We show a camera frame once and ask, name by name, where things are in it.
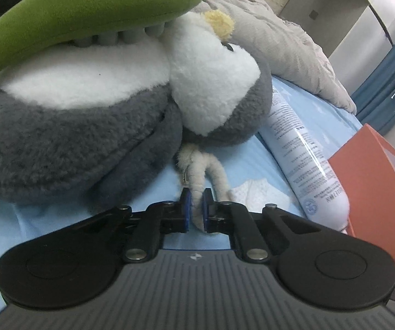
white tube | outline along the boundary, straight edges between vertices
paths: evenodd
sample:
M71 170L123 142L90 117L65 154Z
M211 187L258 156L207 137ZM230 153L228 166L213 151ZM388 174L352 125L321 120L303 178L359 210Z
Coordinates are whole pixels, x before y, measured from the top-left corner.
M260 135L307 217L335 230L345 229L350 211L347 194L309 131L275 89L271 113Z

light blue bed sheet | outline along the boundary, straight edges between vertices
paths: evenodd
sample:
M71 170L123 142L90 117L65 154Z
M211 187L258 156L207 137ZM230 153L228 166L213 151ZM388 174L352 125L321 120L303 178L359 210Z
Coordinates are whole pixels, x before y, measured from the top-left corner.
M359 121L344 110L296 87L274 78L274 87L283 94L287 102L304 122L326 157L333 155L361 127ZM266 178L281 192L294 199L280 168L260 142L260 137L252 137L246 143L227 148L209 148L222 162L231 187L240 186L248 179ZM174 165L171 164L157 177L143 194L136 197L131 206L134 211L142 211L148 205L163 200L177 200L181 184ZM287 210L303 216L300 206L294 201ZM72 204L17 207L0 201L0 256L21 242L74 224L90 217L83 205ZM204 235L194 228L186 235L169 235L165 248L170 249L226 249L229 241L225 235ZM0 311L4 307L0 296Z

gray ribbed plate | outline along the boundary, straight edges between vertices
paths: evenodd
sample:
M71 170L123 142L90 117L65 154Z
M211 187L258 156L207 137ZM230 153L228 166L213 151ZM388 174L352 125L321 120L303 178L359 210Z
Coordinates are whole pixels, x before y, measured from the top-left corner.
M125 266L88 303L51 312L9 305L0 314L0 330L32 329L395 330L395 315L383 306L354 313L310 307L268 268L232 250L160 250L151 262Z

plush teeth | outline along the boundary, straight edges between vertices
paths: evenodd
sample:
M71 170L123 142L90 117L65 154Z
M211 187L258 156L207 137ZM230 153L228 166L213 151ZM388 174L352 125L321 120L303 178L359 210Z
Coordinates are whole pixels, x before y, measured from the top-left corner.
M89 36L86 38L75 39L74 45L82 48L89 47L93 43L97 43L100 46L115 46L120 39L122 39L124 43L134 44L141 41L145 35L156 38L160 37L164 32L164 25L165 24L158 24L154 26L148 26L146 28L135 28L132 30L120 32L103 32L98 36Z

orange box lid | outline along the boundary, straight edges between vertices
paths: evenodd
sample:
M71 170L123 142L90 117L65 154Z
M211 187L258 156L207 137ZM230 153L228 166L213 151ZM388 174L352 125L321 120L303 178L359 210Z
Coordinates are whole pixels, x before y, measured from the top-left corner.
M350 201L348 233L395 259L395 149L368 124L329 162Z

